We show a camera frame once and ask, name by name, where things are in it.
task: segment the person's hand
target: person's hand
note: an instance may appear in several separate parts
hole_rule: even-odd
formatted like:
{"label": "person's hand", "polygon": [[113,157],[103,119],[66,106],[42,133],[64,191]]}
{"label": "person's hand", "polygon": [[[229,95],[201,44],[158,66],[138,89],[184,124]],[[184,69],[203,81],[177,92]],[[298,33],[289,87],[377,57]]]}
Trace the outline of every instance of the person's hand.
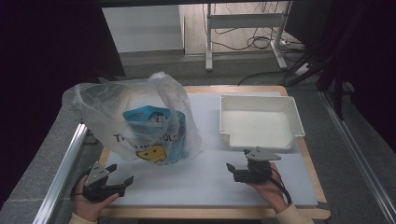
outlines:
{"label": "person's hand", "polygon": [[[271,167],[276,170],[276,172],[273,171],[272,178],[280,183],[280,176],[277,173],[276,165],[271,162]],[[282,191],[270,181],[260,184],[248,183],[248,185],[257,190],[260,196],[266,202],[268,202],[268,204],[275,210],[276,213],[280,213],[288,208],[288,205],[283,199]]]}
{"label": "person's hand", "polygon": [[116,201],[120,195],[116,193],[106,198],[101,203],[92,203],[82,195],[82,190],[86,180],[87,176],[85,175],[78,182],[76,196],[74,198],[74,213],[79,217],[94,222],[99,218],[102,209]]}

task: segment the metal rail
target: metal rail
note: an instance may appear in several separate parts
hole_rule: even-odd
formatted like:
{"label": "metal rail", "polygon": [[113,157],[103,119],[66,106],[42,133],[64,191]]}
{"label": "metal rail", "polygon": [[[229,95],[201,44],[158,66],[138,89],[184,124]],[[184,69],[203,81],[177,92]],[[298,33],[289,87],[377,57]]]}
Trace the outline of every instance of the metal rail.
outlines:
{"label": "metal rail", "polygon": [[41,207],[38,210],[33,223],[44,224],[48,223],[50,220],[50,216],[52,215],[55,204],[58,201],[59,195],[64,187],[64,182],[69,175],[70,169],[76,159],[87,130],[88,129],[84,124],[78,125],[76,132],[70,142],[69,148],[64,154],[64,159],[62,160],[62,163],[52,180],[49,191],[47,192],[47,195],[44,198],[44,201],[41,204]]}
{"label": "metal rail", "polygon": [[365,159],[359,145],[356,143],[347,125],[338,118],[335,111],[332,109],[332,100],[330,99],[329,94],[324,91],[320,91],[319,96],[322,98],[330,116],[332,117],[335,127],[343,137],[346,147],[348,148],[353,160],[356,162],[359,170],[361,171],[361,175],[363,176],[370,191],[373,193],[388,223],[396,223],[396,210],[392,199],[389,197],[387,191],[376,177],[370,164]]}

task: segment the white plastic tray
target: white plastic tray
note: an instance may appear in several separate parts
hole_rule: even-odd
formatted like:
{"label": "white plastic tray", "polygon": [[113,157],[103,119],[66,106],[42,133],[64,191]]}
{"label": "white plastic tray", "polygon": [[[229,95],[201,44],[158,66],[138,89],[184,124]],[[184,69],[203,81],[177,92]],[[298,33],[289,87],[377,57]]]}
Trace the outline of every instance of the white plastic tray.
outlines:
{"label": "white plastic tray", "polygon": [[221,95],[219,131],[230,147],[290,149],[305,136],[289,96]]}

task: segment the wooden table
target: wooden table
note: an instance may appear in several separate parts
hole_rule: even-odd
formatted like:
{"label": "wooden table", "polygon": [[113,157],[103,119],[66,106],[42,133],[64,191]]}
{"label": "wooden table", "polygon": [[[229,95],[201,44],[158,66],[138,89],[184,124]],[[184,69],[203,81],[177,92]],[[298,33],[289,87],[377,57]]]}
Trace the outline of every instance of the wooden table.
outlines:
{"label": "wooden table", "polygon": [[[202,92],[244,92],[244,91],[278,91],[287,96],[285,88],[281,86],[191,86],[184,88],[188,93]],[[323,189],[318,180],[315,166],[309,155],[304,139],[298,142],[303,154],[304,162],[311,178],[314,191],[320,203],[327,203]],[[99,162],[106,164],[109,149],[104,148]],[[330,210],[318,207],[299,207],[302,215],[312,218],[325,219],[330,217]],[[231,219],[265,219],[275,217],[275,212],[269,206],[243,207],[205,207],[205,206],[109,206],[102,211],[103,217],[129,218],[231,218]]]}

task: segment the transparent plastic bag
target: transparent plastic bag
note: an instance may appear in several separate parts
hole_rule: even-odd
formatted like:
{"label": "transparent plastic bag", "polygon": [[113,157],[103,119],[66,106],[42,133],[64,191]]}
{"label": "transparent plastic bag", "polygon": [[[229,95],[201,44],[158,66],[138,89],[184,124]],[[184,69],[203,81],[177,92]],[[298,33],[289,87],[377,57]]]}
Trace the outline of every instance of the transparent plastic bag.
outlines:
{"label": "transparent plastic bag", "polygon": [[125,160],[167,165],[198,152],[202,139],[183,87],[165,73],[78,84],[74,105],[104,147]]}

